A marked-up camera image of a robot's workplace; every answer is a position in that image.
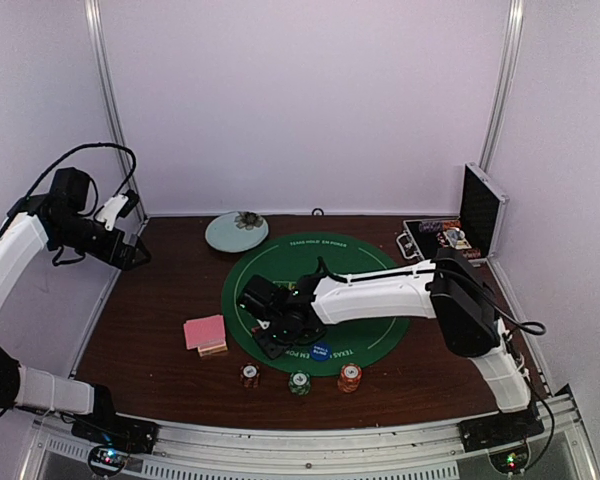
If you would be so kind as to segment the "blue small blind button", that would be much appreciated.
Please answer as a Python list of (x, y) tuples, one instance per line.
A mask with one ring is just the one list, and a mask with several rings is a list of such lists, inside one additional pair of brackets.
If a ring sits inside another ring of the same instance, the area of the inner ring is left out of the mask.
[(309, 356), (314, 361), (324, 362), (331, 358), (332, 349), (329, 344), (318, 342), (311, 346)]

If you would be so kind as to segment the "red poker chip stack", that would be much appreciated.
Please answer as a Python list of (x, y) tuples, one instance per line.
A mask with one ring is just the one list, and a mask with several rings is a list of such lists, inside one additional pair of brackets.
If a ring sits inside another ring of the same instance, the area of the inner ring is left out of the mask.
[(361, 383), (362, 369), (360, 366), (349, 363), (342, 366), (337, 380), (338, 390), (343, 393), (355, 392)]

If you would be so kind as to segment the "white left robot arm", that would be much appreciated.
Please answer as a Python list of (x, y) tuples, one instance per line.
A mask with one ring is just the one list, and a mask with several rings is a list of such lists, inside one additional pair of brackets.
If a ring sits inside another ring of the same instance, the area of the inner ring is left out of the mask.
[[(116, 226), (136, 207), (138, 194), (132, 189), (116, 193), (88, 211), (88, 196), (96, 191), (89, 174), (63, 168), (55, 173), (47, 193), (25, 196), (10, 210), (0, 230), (0, 312), (42, 250), (54, 253), (55, 266), (65, 264), (66, 248), (75, 251), (78, 261), (92, 256), (120, 271), (150, 261), (143, 242), (137, 237), (126, 241)], [(91, 434), (103, 444), (113, 444), (123, 436), (124, 424), (109, 406), (104, 388), (28, 368), (0, 346), (0, 412), (17, 407), (83, 415)]]

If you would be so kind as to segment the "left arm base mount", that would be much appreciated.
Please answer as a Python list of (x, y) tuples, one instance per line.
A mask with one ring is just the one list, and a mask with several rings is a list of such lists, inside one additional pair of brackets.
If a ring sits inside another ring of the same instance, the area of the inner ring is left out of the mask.
[(95, 385), (94, 393), (93, 411), (73, 415), (72, 435), (130, 454), (151, 454), (159, 426), (152, 421), (119, 415), (107, 387)]

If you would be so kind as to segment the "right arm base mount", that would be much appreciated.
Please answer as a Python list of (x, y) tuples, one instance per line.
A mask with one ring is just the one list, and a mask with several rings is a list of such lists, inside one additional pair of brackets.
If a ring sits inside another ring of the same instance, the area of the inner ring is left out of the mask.
[(538, 409), (530, 406), (514, 413), (491, 415), (463, 420), (458, 424), (465, 452), (492, 449), (519, 442), (544, 432)]

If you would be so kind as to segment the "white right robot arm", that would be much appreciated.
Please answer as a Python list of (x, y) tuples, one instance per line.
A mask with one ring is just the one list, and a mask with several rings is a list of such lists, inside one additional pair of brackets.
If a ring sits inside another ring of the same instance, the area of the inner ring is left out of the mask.
[(236, 303), (256, 319), (255, 341), (271, 359), (350, 321), (434, 319), (447, 349), (470, 360), (493, 394), (500, 411), (492, 423), (497, 438), (513, 441), (531, 424), (531, 381), (512, 341), (514, 330), (523, 326), (507, 317), (453, 248), (441, 248), (417, 264), (364, 273), (337, 274), (320, 260), (292, 288), (254, 275)]

